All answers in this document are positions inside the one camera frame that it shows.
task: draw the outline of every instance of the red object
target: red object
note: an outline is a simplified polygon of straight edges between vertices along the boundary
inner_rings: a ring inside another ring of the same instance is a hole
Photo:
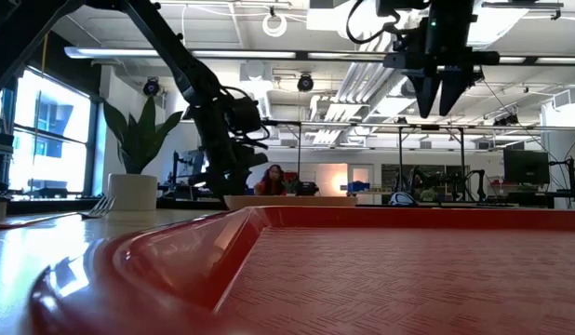
[[[291,182],[298,179],[298,172],[284,171],[284,181]]]
[[[575,211],[245,208],[92,243],[30,309],[41,334],[575,334]]]
[[[257,195],[276,195],[277,194],[277,184],[279,183],[279,181],[275,181],[273,188],[271,190],[271,194],[264,194],[265,192],[265,186],[266,186],[266,182],[265,181],[259,181],[254,187],[257,190]],[[288,194],[286,192],[286,190],[284,189],[281,194],[279,195],[286,195]]]

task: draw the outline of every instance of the black monitor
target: black monitor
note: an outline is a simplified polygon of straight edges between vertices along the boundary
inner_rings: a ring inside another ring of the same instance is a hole
[[[550,183],[548,153],[504,150],[502,159],[505,181],[529,184]]]

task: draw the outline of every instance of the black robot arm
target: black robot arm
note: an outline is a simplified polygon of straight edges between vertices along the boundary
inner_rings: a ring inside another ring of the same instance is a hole
[[[248,168],[267,161],[264,154],[254,154],[253,149],[253,145],[264,144],[247,136],[261,128],[257,102],[246,95],[235,99],[228,91],[232,88],[223,87],[217,76],[186,50],[157,12],[159,4],[149,0],[21,0],[0,25],[0,90],[56,21],[82,5],[128,14],[169,67],[189,102],[187,115],[196,124],[209,161],[209,188],[217,196],[242,194]]]

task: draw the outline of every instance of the white wall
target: white wall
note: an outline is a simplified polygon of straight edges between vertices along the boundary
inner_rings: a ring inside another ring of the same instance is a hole
[[[551,102],[543,104],[542,124],[549,127],[575,127],[575,103],[556,109]],[[559,161],[570,156],[575,159],[575,131],[546,131],[542,134],[542,144]],[[562,186],[558,187],[556,182],[553,182],[551,191],[569,188],[568,170],[564,166],[551,167],[551,176]],[[568,205],[565,198],[555,199],[555,208],[568,208]]]
[[[292,169],[298,162],[298,151],[291,149],[275,149],[264,151],[269,158],[269,164],[254,167],[253,172],[248,178],[248,185],[252,186],[259,181],[264,170],[272,163],[277,163],[283,169]],[[382,164],[399,164],[398,152],[384,151],[363,151],[363,152],[344,152],[344,151],[311,151],[302,150],[302,165],[311,163],[345,163],[345,164],[371,164],[374,166],[374,182],[381,183],[381,165]],[[403,164],[405,165],[460,165],[461,153],[430,153],[430,152],[403,152]],[[502,176],[504,168],[502,165],[502,153],[466,153],[465,165],[470,169],[484,169],[486,175],[493,180],[493,177]],[[471,184],[472,190],[477,189],[478,178],[474,176]],[[485,191],[488,193],[488,180],[484,181]]]
[[[166,96],[166,117],[175,112],[185,111],[188,103],[184,100],[179,91],[169,91]],[[180,123],[167,135],[166,141],[161,149],[162,167],[160,181],[166,181],[167,175],[173,169],[173,154],[190,151],[198,148],[200,138],[194,123]]]
[[[112,106],[118,109],[126,118],[132,114],[139,119],[146,97],[137,89],[129,86],[118,78],[112,66],[101,67],[100,93]],[[155,107],[155,123],[164,122],[165,111]],[[96,161],[93,175],[93,194],[107,190],[108,175],[111,173],[125,173],[124,166],[118,159],[118,142],[113,132],[107,129],[103,119],[103,110],[98,115],[97,135],[105,134],[105,141],[98,139]],[[156,176],[161,181],[162,159],[166,156],[161,150],[157,157],[143,170],[142,174]]]

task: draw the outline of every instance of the desk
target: desk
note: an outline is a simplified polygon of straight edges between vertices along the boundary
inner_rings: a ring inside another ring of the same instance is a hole
[[[75,215],[27,228],[0,230],[0,335],[29,333],[26,307],[34,280],[49,264],[74,255],[86,242],[191,220],[214,212],[176,209],[125,214],[112,212],[106,218],[86,221]],[[47,215],[9,217],[8,220],[28,220]]]

